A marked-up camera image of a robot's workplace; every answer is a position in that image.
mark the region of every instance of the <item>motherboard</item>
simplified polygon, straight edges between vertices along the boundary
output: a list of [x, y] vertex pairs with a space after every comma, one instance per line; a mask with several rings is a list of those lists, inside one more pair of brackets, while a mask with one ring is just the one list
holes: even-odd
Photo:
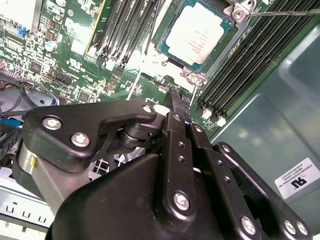
[[0, 0], [0, 72], [41, 84], [59, 99], [53, 105], [130, 99], [161, 105], [176, 88], [210, 137], [319, 22], [251, 14], [319, 6], [317, 0]]

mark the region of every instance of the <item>label sticker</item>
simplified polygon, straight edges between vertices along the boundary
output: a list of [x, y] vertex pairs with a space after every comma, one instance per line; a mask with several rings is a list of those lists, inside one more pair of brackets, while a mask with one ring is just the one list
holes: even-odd
[[287, 199], [319, 178], [319, 169], [310, 158], [306, 158], [277, 178], [274, 183], [283, 199]]

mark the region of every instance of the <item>chip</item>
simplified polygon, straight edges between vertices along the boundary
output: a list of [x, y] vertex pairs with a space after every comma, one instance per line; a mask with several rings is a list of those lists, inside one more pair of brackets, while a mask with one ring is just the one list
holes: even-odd
[[87, 103], [90, 99], [90, 95], [84, 91], [80, 91], [78, 99], [84, 103]]
[[61, 24], [60, 24], [60, 23], [58, 23], [58, 22], [56, 22], [56, 23], [55, 23], [55, 25], [54, 25], [54, 30], [59, 31], [59, 30], [60, 30], [60, 28], [61, 28]]
[[232, 23], [202, 0], [186, 0], [157, 49], [177, 64], [200, 73]]
[[55, 34], [52, 33], [52, 32], [47, 31], [45, 33], [45, 39], [49, 40], [49, 41], [53, 41], [53, 40], [55, 40]]
[[51, 20], [49, 22], [49, 26], [50, 26], [50, 28], [55, 28], [55, 21]]
[[42, 65], [35, 62], [35, 61], [31, 61], [30, 64], [30, 71], [35, 73], [35, 74], [41, 74], [41, 69], [42, 69]]

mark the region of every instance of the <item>black ram slot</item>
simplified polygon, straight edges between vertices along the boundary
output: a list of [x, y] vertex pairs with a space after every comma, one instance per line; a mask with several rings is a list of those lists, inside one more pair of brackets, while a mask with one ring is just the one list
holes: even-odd
[[[296, 0], [294, 2], [290, 2], [288, 6], [286, 6], [286, 9], [293, 9], [297, 6], [297, 3], [301, 0]], [[216, 101], [225, 93], [225, 91], [235, 83], [237, 79], [237, 75], [240, 74], [238, 72], [238, 69], [243, 70], [249, 60], [257, 54], [259, 51], [259, 48], [262, 44], [265, 43], [266, 39], [268, 39], [269, 36], [274, 33], [281, 24], [283, 24], [286, 20], [287, 16], [282, 17], [274, 17], [271, 19], [270, 22], [267, 23], [264, 28], [260, 29], [258, 31], [258, 35], [254, 38], [252, 43], [250, 41], [246, 41], [247, 48], [245, 49], [244, 53], [241, 55], [240, 58], [237, 59], [237, 62], [234, 63], [232, 68], [226, 73], [225, 75], [221, 76], [221, 78], [218, 78], [221, 81], [221, 84], [215, 88], [214, 91], [210, 93], [210, 96], [207, 98], [213, 105], [216, 104]], [[259, 37], [259, 34], [263, 31], [261, 35], [264, 35], [265, 37]]]
[[138, 31], [136, 32], [136, 35], [135, 35], [135, 38], [130, 42], [127, 50], [126, 50], [126, 53], [125, 53], [125, 56], [123, 58], [123, 62], [127, 62], [132, 54], [134, 53], [136, 47], [137, 47], [137, 44], [141, 38], [141, 35], [143, 34], [143, 32], [145, 31], [147, 25], [148, 25], [148, 22], [150, 20], [150, 18], [152, 17], [153, 15], [153, 12], [154, 12], [154, 9], [155, 9], [155, 6], [157, 5], [157, 2], [160, 1], [160, 0], [153, 0], [151, 2], [151, 5], [149, 7], [149, 9], [147, 10], [147, 13], [145, 15], [145, 19], [142, 21], [142, 24], [140, 25]]
[[125, 22], [128, 21], [130, 12], [132, 10], [134, 11], [136, 9], [136, 6], [137, 6], [136, 0], [127, 0], [126, 4], [124, 5], [124, 8], [121, 13], [121, 17], [118, 19], [118, 22], [116, 23], [115, 29], [112, 33], [112, 37], [110, 38], [109, 43], [106, 45], [106, 48], [110, 53], [112, 53], [111, 51], [115, 47], [115, 44], [117, 42], [116, 39], [118, 38], [119, 34], [121, 34], [120, 30], [122, 26], [124, 25]]
[[[302, 3], [303, 6], [299, 8], [295, 8], [298, 11], [305, 10], [306, 6]], [[270, 39], [269, 41], [272, 41], [278, 45], [278, 39], [285, 38], [287, 34], [289, 34], [289, 30], [292, 28], [294, 22], [297, 22], [298, 19], [296, 17], [291, 16], [284, 16], [284, 17], [277, 17], [277, 21], [274, 21], [268, 28]], [[221, 106], [223, 102], [226, 101], [227, 98], [230, 98], [230, 96], [237, 90], [241, 85], [244, 84], [244, 81], [247, 81], [247, 76], [252, 73], [252, 69], [255, 68], [255, 66], [258, 65], [259, 59], [256, 58], [266, 58], [273, 48], [275, 48], [275, 45], [272, 44], [265, 44], [265, 41], [268, 41], [267, 38], [260, 38], [259, 41], [256, 43], [256, 47], [254, 47], [254, 53], [251, 53], [251, 58], [246, 59], [242, 62], [242, 65], [237, 67], [237, 70], [234, 71], [234, 74], [230, 76], [230, 78], [234, 81], [230, 86], [227, 86], [225, 88], [221, 88], [221, 91], [218, 92], [214, 98], [213, 104], [215, 106]]]
[[[268, 11], [270, 11], [270, 12], [280, 11], [283, 8], [283, 4], [285, 4], [285, 3], [286, 3], [286, 0], [275, 1], [270, 6]], [[261, 30], [263, 28], [265, 28], [268, 25], [267, 23], [270, 20], [272, 20], [273, 18], [274, 17], [272, 17], [272, 16], [266, 16], [266, 17], [261, 17], [258, 20], [258, 22], [255, 24], [253, 30], [249, 34], [249, 36], [247, 36], [247, 38], [243, 42], [241, 42], [240, 46], [238, 47], [236, 52], [232, 55], [232, 57], [229, 59], [229, 61], [225, 64], [223, 69], [220, 70], [220, 72], [216, 75], [216, 77], [211, 82], [211, 84], [204, 90], [204, 92], [201, 96], [202, 100], [204, 100], [205, 102], [208, 101], [208, 97], [210, 97], [210, 95], [215, 92], [216, 88], [221, 83], [222, 75], [224, 75], [226, 73], [226, 71], [228, 71], [229, 69], [232, 68], [232, 65], [234, 64], [234, 62], [237, 59], [239, 59], [242, 54], [244, 54], [244, 52], [246, 51], [246, 49], [248, 47], [248, 44], [255, 41], [258, 38]]]
[[269, 58], [268, 61], [266, 61], [265, 64], [261, 65], [254, 71], [254, 74], [252, 75], [250, 81], [246, 82], [246, 84], [238, 92], [236, 92], [236, 94], [233, 95], [232, 98], [222, 103], [222, 108], [224, 110], [228, 111], [232, 107], [232, 105], [241, 97], [242, 94], [245, 93], [245, 91], [251, 86], [251, 84], [253, 84], [254, 81], [266, 70], [269, 64], [277, 58], [277, 56], [281, 53], [283, 48], [285, 48], [286, 45], [290, 43], [290, 41], [296, 36], [296, 34], [304, 28], [304, 26], [308, 23], [308, 21], [311, 18], [312, 17], [307, 17], [307, 19], [299, 20], [299, 23], [295, 26], [294, 31], [292, 31], [292, 33], [290, 34], [290, 37], [286, 41], [281, 43], [280, 48], [276, 52], [274, 52], [274, 54]]
[[140, 18], [142, 15], [141, 15], [141, 12], [144, 10], [144, 8], [149, 8], [150, 7], [150, 4], [151, 4], [152, 0], [144, 0], [144, 1], [140, 1], [139, 2], [139, 5], [137, 6], [134, 14], [133, 14], [133, 17], [132, 19], [130, 20], [130, 23], [129, 23], [129, 26], [128, 28], [125, 30], [125, 33], [121, 39], [121, 42], [120, 44], [117, 46], [115, 52], [114, 52], [114, 58], [115, 59], [118, 59], [120, 54], [122, 53], [122, 51], [124, 50], [125, 46], [126, 46], [126, 43], [128, 41], [128, 38], [130, 36], [130, 34], [132, 33], [132, 31], [134, 30], [134, 26], [138, 20], [138, 18]]
[[117, 0], [113, 4], [112, 12], [110, 17], [108, 18], [108, 21], [105, 25], [105, 29], [103, 31], [103, 34], [101, 36], [101, 42], [102, 44], [100, 47], [105, 47], [110, 44], [110, 39], [113, 36], [115, 32], [115, 28], [117, 27], [117, 23], [119, 21], [119, 18], [122, 16], [123, 8], [126, 4], [127, 0]]
[[[273, 8], [304, 11], [317, 8], [320, 3], [294, 0], [273, 5], [268, 11]], [[305, 16], [262, 17], [216, 75], [217, 81], [213, 80], [205, 89], [199, 98], [200, 102], [228, 111], [310, 19]]]

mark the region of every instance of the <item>ul logo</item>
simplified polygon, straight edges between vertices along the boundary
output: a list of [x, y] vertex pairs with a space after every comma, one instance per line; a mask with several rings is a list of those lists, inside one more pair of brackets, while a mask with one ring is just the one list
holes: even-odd
[[292, 181], [291, 184], [295, 187], [295, 188], [300, 188], [301, 186], [303, 186], [304, 184], [306, 184], [307, 181], [304, 180], [301, 177], [298, 177], [296, 180]]

